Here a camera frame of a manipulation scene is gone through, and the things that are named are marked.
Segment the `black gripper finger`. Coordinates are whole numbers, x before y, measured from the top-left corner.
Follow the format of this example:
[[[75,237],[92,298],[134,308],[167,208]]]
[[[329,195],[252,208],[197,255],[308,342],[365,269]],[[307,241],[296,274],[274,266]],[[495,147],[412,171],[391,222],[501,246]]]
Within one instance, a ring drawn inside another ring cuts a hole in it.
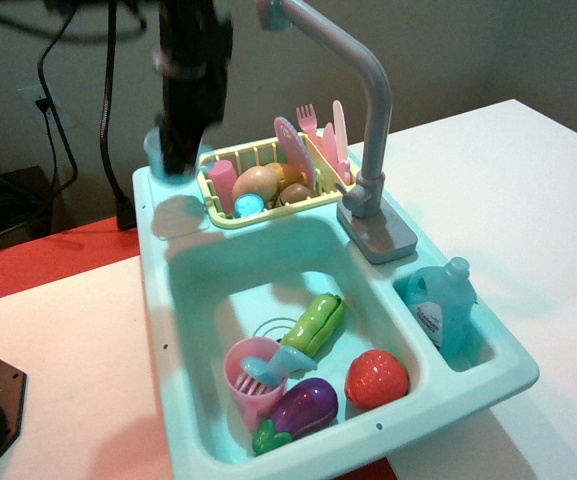
[[[195,175],[202,143],[200,131],[160,129],[160,144],[166,175]]]

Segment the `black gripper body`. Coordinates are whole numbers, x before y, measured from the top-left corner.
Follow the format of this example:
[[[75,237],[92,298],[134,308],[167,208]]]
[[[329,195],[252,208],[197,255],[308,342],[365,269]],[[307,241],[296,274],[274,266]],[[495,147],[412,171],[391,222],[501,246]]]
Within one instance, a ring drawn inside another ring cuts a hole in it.
[[[163,128],[200,138],[223,120],[232,55],[230,12],[212,1],[161,1],[159,51],[163,78]]]

